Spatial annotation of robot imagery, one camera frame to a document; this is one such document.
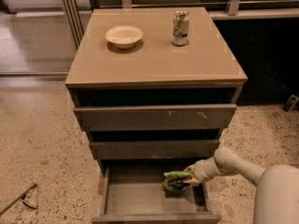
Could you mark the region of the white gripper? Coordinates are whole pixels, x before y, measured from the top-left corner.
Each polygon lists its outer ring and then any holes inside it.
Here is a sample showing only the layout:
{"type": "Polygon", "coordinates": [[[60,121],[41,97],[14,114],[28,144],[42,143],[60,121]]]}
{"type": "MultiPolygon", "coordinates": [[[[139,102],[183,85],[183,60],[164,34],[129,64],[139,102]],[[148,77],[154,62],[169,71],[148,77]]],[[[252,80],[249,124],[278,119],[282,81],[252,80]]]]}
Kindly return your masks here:
{"type": "Polygon", "coordinates": [[[220,174],[220,170],[213,158],[197,161],[194,166],[190,165],[184,169],[184,172],[193,173],[193,177],[185,181],[186,184],[192,187],[197,187],[202,182],[207,182],[220,174]]]}

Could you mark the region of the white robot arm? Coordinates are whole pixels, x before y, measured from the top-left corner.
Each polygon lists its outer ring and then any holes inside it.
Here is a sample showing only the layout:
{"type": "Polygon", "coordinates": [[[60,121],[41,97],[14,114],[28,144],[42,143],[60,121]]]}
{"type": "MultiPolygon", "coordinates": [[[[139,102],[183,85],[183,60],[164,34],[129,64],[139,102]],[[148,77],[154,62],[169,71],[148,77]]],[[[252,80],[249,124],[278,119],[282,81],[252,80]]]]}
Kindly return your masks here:
{"type": "Polygon", "coordinates": [[[299,224],[299,169],[286,164],[268,168],[246,161],[228,147],[186,168],[192,186],[216,176],[242,175],[256,187],[253,224],[299,224]]]}

